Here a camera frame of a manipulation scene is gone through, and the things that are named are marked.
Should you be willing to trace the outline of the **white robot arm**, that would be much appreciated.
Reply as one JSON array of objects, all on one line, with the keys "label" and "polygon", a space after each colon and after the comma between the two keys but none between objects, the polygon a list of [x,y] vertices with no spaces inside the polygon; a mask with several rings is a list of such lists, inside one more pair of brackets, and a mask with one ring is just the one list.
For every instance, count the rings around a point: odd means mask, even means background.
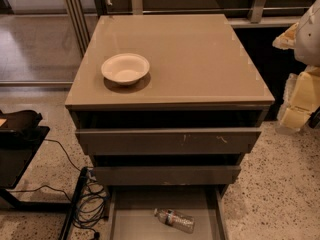
[{"label": "white robot arm", "polygon": [[295,59],[306,65],[303,72],[291,73],[286,81],[277,132],[293,134],[306,124],[320,128],[320,0],[276,37],[272,45],[282,50],[293,49]]}]

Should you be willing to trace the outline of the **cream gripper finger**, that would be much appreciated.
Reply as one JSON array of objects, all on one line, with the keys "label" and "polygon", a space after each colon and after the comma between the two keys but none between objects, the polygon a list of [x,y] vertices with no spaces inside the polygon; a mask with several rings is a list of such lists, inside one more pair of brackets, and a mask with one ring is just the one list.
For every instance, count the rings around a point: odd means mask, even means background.
[{"label": "cream gripper finger", "polygon": [[310,115],[303,110],[281,106],[279,110],[279,124],[283,127],[300,130],[308,121]]},{"label": "cream gripper finger", "polygon": [[298,22],[291,25],[286,31],[274,39],[272,46],[282,50],[294,49],[298,26]]}]

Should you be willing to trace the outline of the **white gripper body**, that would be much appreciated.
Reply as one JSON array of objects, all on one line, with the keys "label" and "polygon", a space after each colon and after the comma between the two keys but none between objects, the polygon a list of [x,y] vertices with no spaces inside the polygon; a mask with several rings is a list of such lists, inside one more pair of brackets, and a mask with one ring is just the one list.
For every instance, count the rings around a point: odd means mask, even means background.
[{"label": "white gripper body", "polygon": [[320,67],[307,66],[298,75],[289,104],[309,113],[320,107]]}]

